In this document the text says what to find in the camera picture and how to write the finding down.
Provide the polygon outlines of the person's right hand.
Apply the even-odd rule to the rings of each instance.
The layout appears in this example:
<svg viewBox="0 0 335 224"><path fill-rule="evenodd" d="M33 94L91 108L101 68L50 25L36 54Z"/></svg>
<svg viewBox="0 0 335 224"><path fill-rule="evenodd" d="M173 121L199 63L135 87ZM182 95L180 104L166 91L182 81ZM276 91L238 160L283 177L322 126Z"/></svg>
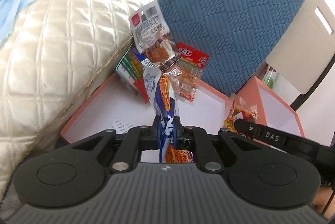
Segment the person's right hand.
<svg viewBox="0 0 335 224"><path fill-rule="evenodd" d="M333 190L330 186L322 186L313 203L312 206L321 214L324 215L327 219L330 219L332 216L334 216L335 211L335 197L332 198L332 202L329 204L327 210L323 213L322 211L326 207L326 204L330 200L330 197L332 196Z"/></svg>

